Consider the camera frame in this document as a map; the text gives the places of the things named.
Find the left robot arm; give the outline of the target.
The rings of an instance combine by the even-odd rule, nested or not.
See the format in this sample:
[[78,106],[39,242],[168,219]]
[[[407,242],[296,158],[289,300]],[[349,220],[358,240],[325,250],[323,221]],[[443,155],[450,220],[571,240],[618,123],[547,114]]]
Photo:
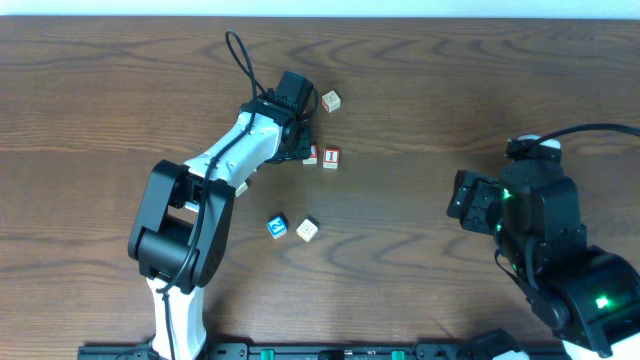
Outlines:
[[265,163],[310,157],[306,106],[317,98],[310,80],[286,71],[276,88],[241,105],[211,148],[152,169],[128,243],[154,297],[150,358],[204,355],[203,289],[224,256],[237,191]]

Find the red letter I block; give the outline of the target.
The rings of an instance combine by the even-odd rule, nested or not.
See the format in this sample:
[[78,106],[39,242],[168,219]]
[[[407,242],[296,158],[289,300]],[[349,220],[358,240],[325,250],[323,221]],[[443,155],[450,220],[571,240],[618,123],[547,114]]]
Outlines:
[[327,169],[337,169],[340,161],[340,150],[325,148],[323,153],[323,167]]

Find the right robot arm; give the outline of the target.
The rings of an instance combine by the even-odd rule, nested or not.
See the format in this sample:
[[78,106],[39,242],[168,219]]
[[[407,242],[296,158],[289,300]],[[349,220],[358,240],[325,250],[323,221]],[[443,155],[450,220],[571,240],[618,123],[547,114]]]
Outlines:
[[508,276],[553,335],[601,358],[624,358],[639,332],[639,274],[587,242],[574,181],[550,160],[519,160],[497,178],[457,172],[447,209],[494,238]]

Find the red letter A block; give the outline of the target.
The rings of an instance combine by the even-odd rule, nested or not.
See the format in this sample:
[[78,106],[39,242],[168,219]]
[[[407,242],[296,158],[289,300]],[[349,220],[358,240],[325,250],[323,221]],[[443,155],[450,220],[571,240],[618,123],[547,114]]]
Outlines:
[[318,149],[316,144],[312,144],[310,147],[310,155],[308,158],[303,159],[304,165],[316,165],[318,162]]

